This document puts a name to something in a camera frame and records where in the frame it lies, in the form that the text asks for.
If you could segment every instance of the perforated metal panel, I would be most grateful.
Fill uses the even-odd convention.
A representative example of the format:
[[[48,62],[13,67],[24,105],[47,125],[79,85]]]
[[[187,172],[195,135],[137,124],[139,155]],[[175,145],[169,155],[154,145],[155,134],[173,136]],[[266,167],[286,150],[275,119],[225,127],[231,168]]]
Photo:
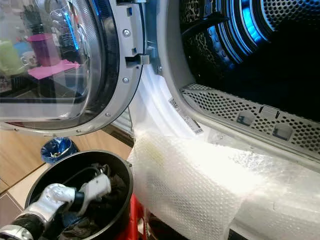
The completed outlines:
[[[320,158],[320,124],[317,122],[199,84],[188,85],[181,92],[189,105],[206,116]]]
[[[283,20],[306,21],[315,24],[320,20],[319,0],[261,0],[265,20],[272,28]]]

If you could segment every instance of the pink cup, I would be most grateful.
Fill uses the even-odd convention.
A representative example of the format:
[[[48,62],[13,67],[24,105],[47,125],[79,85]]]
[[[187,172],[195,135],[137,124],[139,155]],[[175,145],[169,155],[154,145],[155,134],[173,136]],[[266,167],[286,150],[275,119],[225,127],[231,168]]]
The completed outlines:
[[[53,66],[61,61],[51,33],[32,35],[27,40],[31,43],[36,59],[42,66]]]

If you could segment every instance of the pink cloth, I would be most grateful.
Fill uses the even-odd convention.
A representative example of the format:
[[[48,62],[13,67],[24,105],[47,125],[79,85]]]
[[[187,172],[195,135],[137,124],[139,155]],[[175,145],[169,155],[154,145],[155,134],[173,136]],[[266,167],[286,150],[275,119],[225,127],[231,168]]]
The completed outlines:
[[[39,66],[28,70],[28,74],[32,77],[40,80],[46,77],[52,76],[53,74],[57,74],[72,68],[80,67],[79,63],[71,62],[66,59],[61,60],[57,65],[53,66]]]

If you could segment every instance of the trash bin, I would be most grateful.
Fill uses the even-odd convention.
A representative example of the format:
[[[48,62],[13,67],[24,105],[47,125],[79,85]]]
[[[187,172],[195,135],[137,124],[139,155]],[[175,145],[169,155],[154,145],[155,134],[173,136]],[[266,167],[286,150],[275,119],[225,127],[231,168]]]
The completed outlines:
[[[93,165],[108,165],[113,174],[118,175],[124,182],[123,197],[117,199],[117,207],[112,210],[113,215],[101,217],[109,217],[110,221],[99,226],[100,230],[85,240],[95,239],[114,239],[118,233],[126,229],[130,219],[130,199],[133,191],[133,176],[130,170],[130,164],[122,160],[119,156],[102,150],[92,150],[78,152],[67,156],[57,162],[47,171],[45,171],[32,186],[26,202],[25,208],[35,202],[46,186],[59,183],[68,187],[80,189],[83,183],[90,181],[95,176],[95,171],[90,171]],[[59,239],[63,226],[62,215],[57,214],[50,227],[44,232],[43,237],[48,240]]]
[[[56,137],[41,148],[41,158],[48,164],[55,164],[61,159],[79,152],[76,144],[68,137]]]

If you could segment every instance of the door glass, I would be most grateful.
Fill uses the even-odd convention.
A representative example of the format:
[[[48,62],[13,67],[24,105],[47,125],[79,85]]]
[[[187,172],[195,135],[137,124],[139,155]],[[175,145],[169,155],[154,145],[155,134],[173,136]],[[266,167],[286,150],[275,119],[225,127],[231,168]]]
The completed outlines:
[[[98,13],[86,0],[1,0],[1,121],[55,129],[63,127],[55,121],[72,127],[100,112],[106,103],[95,97],[115,82],[102,77],[104,53],[118,50],[101,49],[99,20],[113,19],[111,11]],[[110,61],[117,71],[117,60]]]

